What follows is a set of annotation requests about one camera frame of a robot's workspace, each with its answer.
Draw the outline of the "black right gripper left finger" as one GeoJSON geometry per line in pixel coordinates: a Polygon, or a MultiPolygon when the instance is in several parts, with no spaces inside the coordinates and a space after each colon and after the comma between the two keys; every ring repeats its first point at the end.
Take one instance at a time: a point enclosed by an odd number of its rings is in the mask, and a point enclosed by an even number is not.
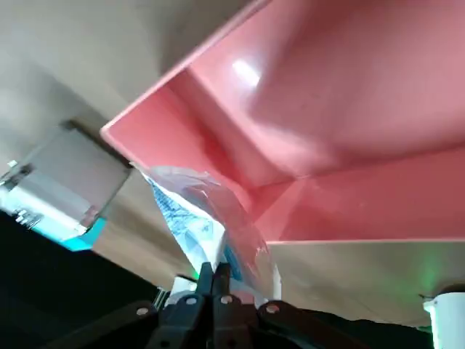
{"type": "Polygon", "coordinates": [[[186,348],[199,325],[213,278],[211,264],[205,262],[195,291],[176,303],[158,310],[151,302],[134,302],[44,347],[186,348]]]}

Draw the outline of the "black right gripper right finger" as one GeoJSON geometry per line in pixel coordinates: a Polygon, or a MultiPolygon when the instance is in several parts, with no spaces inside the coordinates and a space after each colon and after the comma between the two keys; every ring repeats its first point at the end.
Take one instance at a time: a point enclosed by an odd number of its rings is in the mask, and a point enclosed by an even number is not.
{"type": "Polygon", "coordinates": [[[230,303],[230,266],[212,277],[215,348],[432,348],[432,334],[415,327],[348,320],[332,313],[271,300],[256,308],[237,297],[230,303]]]}

